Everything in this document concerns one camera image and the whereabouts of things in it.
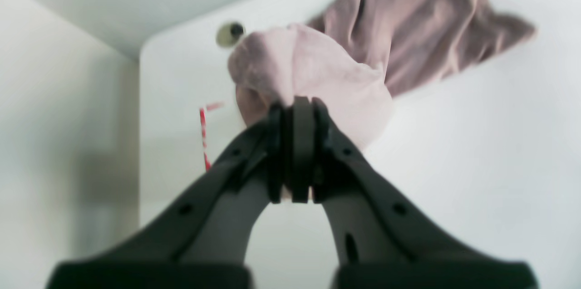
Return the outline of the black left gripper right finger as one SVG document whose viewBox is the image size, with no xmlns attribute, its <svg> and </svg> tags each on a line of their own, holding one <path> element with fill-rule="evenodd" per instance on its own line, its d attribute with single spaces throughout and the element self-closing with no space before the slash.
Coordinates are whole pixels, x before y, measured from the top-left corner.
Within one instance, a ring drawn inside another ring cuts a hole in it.
<svg viewBox="0 0 581 289">
<path fill-rule="evenodd" d="M 536 289 L 525 262 L 461 243 L 367 162 L 320 99 L 292 106 L 292 197 L 325 210 L 340 260 L 334 289 Z"/>
</svg>

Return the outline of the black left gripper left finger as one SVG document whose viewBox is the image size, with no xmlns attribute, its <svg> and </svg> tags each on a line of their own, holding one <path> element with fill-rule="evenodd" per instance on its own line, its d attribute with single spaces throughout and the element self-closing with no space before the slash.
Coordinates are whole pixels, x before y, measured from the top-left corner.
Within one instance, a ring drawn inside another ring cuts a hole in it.
<svg viewBox="0 0 581 289">
<path fill-rule="evenodd" d="M 268 177 L 284 107 L 241 132 L 149 225 L 85 260 L 59 264 L 49 289 L 252 289 L 244 265 L 257 218 L 281 185 Z"/>
</svg>

